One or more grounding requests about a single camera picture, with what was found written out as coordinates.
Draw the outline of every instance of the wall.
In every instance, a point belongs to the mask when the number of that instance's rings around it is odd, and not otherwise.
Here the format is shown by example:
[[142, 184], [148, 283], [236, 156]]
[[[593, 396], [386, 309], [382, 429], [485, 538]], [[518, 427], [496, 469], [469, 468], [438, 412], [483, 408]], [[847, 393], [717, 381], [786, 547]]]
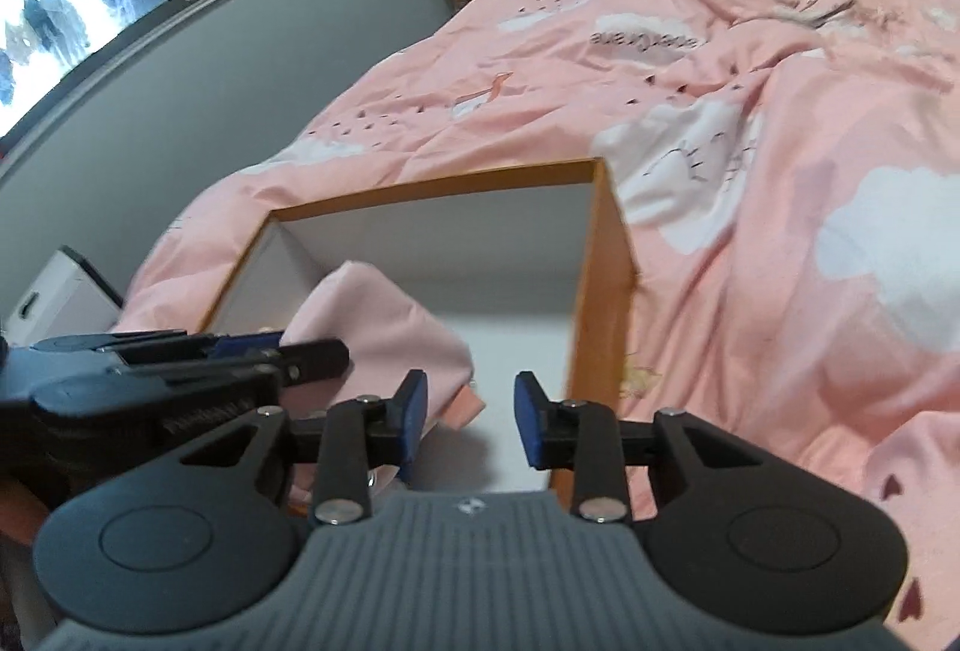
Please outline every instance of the wall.
[[200, 190], [446, 19], [444, 0], [223, 0], [178, 26], [0, 173], [0, 317], [61, 244], [124, 288]]

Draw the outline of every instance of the silver screw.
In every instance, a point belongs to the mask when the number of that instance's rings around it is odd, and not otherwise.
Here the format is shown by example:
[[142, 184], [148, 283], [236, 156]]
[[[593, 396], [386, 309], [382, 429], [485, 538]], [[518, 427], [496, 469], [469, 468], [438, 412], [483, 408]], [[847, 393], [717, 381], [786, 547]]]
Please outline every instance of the silver screw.
[[611, 523], [627, 515], [627, 506], [612, 496], [594, 496], [580, 503], [581, 517], [594, 523]]
[[352, 499], [328, 499], [317, 505], [313, 515], [320, 523], [340, 526], [360, 520], [363, 508]]

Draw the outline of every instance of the pink fabric bag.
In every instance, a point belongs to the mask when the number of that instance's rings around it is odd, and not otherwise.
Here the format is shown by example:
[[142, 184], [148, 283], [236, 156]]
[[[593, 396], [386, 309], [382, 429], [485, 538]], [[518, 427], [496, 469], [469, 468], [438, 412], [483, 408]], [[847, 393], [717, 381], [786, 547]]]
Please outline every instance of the pink fabric bag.
[[[443, 417], [460, 427], [483, 410], [469, 389], [473, 360], [467, 345], [370, 264], [347, 261], [330, 272], [296, 311], [282, 344], [337, 337], [352, 366], [338, 380], [287, 389], [281, 402], [291, 418], [306, 418], [362, 394], [391, 397], [409, 370], [424, 370], [429, 388], [427, 428]], [[296, 469], [291, 501], [308, 501], [310, 464]], [[397, 471], [381, 467], [376, 488]]]

